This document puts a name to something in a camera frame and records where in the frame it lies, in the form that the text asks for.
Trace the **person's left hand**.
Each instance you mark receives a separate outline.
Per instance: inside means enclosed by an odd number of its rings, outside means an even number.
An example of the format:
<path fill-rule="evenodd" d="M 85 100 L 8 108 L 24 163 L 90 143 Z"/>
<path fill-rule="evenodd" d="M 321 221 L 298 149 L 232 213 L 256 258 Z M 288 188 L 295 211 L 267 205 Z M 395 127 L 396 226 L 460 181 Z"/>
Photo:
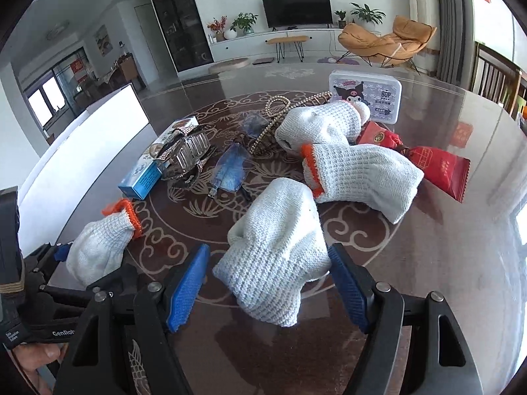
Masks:
<path fill-rule="evenodd" d="M 29 388 L 38 394 L 49 395 L 53 390 L 39 373 L 39 368 L 54 361 L 62 362 L 68 348 L 68 343 L 25 343 L 15 347 L 11 354 Z"/>

